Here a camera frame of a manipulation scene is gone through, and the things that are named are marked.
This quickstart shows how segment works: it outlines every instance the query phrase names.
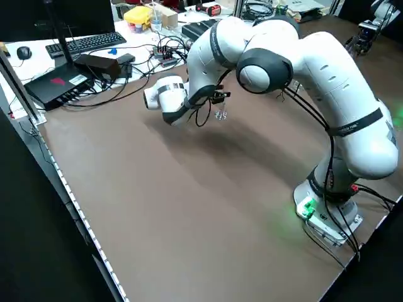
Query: cable bundle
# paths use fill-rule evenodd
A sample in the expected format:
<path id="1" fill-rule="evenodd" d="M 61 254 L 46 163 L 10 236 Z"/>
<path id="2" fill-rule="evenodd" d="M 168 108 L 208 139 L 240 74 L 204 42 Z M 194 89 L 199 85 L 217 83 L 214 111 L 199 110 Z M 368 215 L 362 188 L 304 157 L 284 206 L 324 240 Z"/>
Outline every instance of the cable bundle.
<path id="1" fill-rule="evenodd" d="M 263 11 L 254 9 L 253 7 L 259 6 L 263 8 Z M 271 4 L 261 3 L 261 2 L 252 2 L 246 3 L 244 10 L 242 12 L 242 19 L 255 21 L 259 19 L 263 19 L 265 17 L 269 17 L 274 13 L 274 9 Z"/>

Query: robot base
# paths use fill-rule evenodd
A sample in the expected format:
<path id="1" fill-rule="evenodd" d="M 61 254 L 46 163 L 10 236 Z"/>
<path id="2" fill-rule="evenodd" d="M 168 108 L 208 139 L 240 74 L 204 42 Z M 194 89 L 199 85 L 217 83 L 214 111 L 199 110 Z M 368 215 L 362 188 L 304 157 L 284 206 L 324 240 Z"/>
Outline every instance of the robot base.
<path id="1" fill-rule="evenodd" d="M 321 237 L 325 238 L 328 242 L 335 246 L 342 246 L 342 244 L 347 241 L 344 233 L 330 219 L 323 199 L 313 192 L 308 180 L 305 180 L 295 188 L 293 197 L 296 205 L 297 215 L 303 220 L 306 220 L 307 215 L 310 214 L 310 211 L 313 211 L 311 206 L 314 207 L 314 214 L 311 216 L 308 223 L 317 231 L 317 233 L 319 233 Z M 351 236 L 351 233 L 344 223 L 344 220 L 337 208 L 330 203 L 327 205 L 329 207 L 329 211 L 332 213 L 336 221 L 338 221 L 343 230 L 349 236 Z M 349 200 L 347 203 L 340 206 L 340 209 L 343 212 L 346 221 L 349 223 L 351 231 L 354 232 L 363 221 L 363 217 L 357 214 L 358 208 L 356 203 L 352 200 Z"/>

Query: monitor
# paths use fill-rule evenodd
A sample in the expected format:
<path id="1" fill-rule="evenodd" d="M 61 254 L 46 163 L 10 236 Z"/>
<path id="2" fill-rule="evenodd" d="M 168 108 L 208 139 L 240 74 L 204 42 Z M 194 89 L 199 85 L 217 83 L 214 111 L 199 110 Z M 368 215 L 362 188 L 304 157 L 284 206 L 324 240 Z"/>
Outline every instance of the monitor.
<path id="1" fill-rule="evenodd" d="M 66 37 L 115 31 L 110 0 L 53 0 Z M 0 41 L 56 38 L 44 0 L 6 0 L 0 9 Z"/>

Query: red logo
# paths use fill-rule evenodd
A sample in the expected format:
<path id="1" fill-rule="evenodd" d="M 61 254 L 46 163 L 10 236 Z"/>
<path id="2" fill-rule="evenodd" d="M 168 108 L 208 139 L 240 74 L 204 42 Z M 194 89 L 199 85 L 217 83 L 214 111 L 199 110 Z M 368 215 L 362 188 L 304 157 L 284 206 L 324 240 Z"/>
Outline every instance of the red logo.
<path id="1" fill-rule="evenodd" d="M 55 77 L 54 79 L 50 80 L 53 84 L 58 84 L 58 85 L 65 85 L 65 82 L 63 81 L 63 79 L 61 79 L 60 77 Z"/>

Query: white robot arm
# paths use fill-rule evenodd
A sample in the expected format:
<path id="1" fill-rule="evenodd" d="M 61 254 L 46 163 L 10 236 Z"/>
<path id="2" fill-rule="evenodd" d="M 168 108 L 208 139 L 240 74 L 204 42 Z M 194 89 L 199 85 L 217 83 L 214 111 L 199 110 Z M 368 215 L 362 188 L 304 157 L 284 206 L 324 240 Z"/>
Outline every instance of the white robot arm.
<path id="1" fill-rule="evenodd" d="M 400 15 L 397 0 L 375 0 L 370 10 L 375 19 L 361 22 L 358 25 L 360 33 L 345 43 L 347 51 L 352 56 L 366 54 L 380 32 Z"/>
<path id="2" fill-rule="evenodd" d="M 399 153 L 388 109 L 374 96 L 348 52 L 328 33 L 299 39 L 292 21 L 271 19 L 248 28 L 230 17 L 193 44 L 188 54 L 189 82 L 183 84 L 179 76 L 166 75 L 144 91 L 146 106 L 161 108 L 164 120 L 177 125 L 212 96 L 220 88 L 217 84 L 222 75 L 233 69 L 239 84 L 255 94 L 284 89 L 292 79 L 303 85 L 336 141 L 333 181 L 327 189 L 330 210 L 347 227 L 334 210 L 341 205 L 354 231 L 362 219 L 349 198 L 350 185 L 360 177 L 381 179 L 390 175 L 397 168 Z M 322 200 L 329 158 L 330 153 L 295 189 L 294 200 L 297 214 L 306 218 L 301 205 L 307 198 L 314 199 L 317 207 L 310 222 L 340 244 L 344 237 L 327 219 Z"/>

